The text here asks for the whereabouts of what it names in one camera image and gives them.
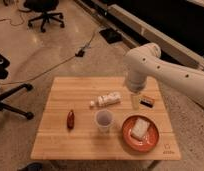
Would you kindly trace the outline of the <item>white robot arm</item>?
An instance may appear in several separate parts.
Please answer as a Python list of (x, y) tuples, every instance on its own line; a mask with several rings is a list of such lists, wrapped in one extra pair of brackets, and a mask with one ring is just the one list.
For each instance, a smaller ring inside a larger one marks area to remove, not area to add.
[(146, 86), (148, 76), (177, 89), (204, 108), (204, 71), (169, 63), (160, 59), (156, 43), (133, 48), (126, 53), (128, 74), (125, 85), (138, 93)]

